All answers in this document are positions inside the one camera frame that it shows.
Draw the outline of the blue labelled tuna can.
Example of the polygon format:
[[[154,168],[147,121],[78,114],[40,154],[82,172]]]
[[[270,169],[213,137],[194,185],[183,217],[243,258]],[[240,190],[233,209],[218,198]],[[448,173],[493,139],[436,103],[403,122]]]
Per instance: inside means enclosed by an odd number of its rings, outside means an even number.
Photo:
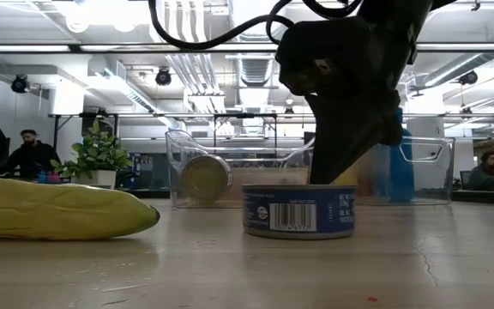
[[[270,239],[350,237],[356,190],[349,185],[245,185],[244,231]]]
[[[188,197],[197,203],[213,203],[225,195],[233,183],[229,164],[214,154],[203,154],[189,161],[181,172]]]

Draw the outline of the blue plastic water bottle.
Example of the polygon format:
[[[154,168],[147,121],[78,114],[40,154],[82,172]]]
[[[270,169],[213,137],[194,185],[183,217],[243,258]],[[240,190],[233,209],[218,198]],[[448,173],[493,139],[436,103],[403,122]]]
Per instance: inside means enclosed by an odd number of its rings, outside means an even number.
[[[410,203],[414,195],[413,149],[412,145],[401,142],[389,150],[390,202]]]

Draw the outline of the green potted plant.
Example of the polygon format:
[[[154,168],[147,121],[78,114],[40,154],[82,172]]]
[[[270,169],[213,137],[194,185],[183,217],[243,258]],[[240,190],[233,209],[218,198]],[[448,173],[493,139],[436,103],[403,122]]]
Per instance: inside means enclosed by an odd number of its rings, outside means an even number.
[[[87,129],[82,141],[74,143],[71,149],[74,159],[51,160],[51,165],[62,179],[70,179],[74,184],[114,189],[117,174],[132,166],[129,152],[113,134],[103,129],[98,119]]]

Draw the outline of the black background rack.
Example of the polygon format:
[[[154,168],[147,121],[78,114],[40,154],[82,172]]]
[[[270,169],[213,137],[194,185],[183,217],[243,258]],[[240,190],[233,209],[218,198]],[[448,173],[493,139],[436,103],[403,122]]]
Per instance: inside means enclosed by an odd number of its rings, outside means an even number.
[[[272,139],[278,143],[279,124],[314,124],[311,114],[297,113],[80,113],[80,118],[111,118],[113,134],[126,142],[163,141],[168,131],[182,130],[189,134],[206,132],[201,139],[217,142],[233,139]],[[257,120],[261,134],[240,133],[243,120]]]

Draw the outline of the person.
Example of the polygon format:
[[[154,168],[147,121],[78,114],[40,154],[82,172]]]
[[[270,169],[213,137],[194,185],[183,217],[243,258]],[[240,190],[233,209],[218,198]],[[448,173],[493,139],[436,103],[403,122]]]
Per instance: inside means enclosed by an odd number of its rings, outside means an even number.
[[[494,150],[481,155],[481,162],[470,172],[467,188],[471,191],[494,191]]]
[[[54,170],[53,161],[61,162],[57,151],[38,139],[35,130],[21,132],[22,145],[0,166],[0,175],[14,174],[18,169],[21,179],[36,179],[42,172]]]

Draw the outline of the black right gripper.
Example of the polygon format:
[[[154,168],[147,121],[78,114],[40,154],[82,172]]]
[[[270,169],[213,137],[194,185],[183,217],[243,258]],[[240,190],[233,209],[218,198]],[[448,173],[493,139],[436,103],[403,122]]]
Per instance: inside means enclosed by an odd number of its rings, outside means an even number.
[[[397,83],[414,48],[409,15],[302,21],[276,52],[280,82],[316,120],[312,184],[334,182],[376,143],[397,145]]]

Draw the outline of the black ceiling spotlight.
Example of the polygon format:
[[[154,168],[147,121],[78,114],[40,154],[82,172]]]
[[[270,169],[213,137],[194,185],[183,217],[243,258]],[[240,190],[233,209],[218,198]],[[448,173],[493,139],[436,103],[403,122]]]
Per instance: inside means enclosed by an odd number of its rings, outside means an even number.
[[[11,83],[11,90],[17,94],[27,94],[30,90],[27,75],[16,75]]]
[[[478,74],[472,70],[458,78],[458,82],[461,85],[472,85],[475,84],[479,79]]]
[[[168,67],[161,67],[155,77],[155,82],[159,86],[168,86],[172,82],[172,77]]]

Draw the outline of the small clear plastic bin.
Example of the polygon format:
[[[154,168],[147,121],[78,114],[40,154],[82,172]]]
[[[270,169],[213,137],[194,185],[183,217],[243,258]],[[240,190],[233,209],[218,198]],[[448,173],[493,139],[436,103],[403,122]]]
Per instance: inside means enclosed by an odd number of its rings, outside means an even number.
[[[447,205],[452,198],[455,145],[451,138],[405,136],[413,149],[414,195],[410,203],[390,202],[389,150],[378,144],[358,161],[357,204],[364,206]]]

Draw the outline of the large clear plastic bin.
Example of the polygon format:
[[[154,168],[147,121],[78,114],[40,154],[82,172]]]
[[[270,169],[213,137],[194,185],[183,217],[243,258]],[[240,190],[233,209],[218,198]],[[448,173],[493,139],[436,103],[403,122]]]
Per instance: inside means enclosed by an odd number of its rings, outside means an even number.
[[[245,185],[305,185],[308,183],[313,142],[301,137],[272,139],[196,140],[178,130],[166,133],[170,191],[174,208],[240,209]],[[230,190],[213,203],[197,203],[185,192],[181,172],[200,155],[218,155],[232,169]]]

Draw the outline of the yellow banana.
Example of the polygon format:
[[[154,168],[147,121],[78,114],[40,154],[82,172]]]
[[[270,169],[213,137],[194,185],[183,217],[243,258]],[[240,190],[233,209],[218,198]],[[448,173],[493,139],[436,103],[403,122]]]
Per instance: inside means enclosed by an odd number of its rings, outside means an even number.
[[[0,238],[110,239],[155,226],[160,212],[122,191],[0,179]]]

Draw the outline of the black overhead rail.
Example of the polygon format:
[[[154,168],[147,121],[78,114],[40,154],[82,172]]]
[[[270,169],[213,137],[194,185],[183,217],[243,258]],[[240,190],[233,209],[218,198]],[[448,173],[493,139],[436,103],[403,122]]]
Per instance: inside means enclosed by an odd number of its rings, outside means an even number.
[[[494,52],[494,42],[423,42],[419,53],[487,53]],[[0,54],[171,54],[171,53],[274,53],[272,43],[225,43],[205,51],[180,49],[165,43],[141,44],[1,44]]]

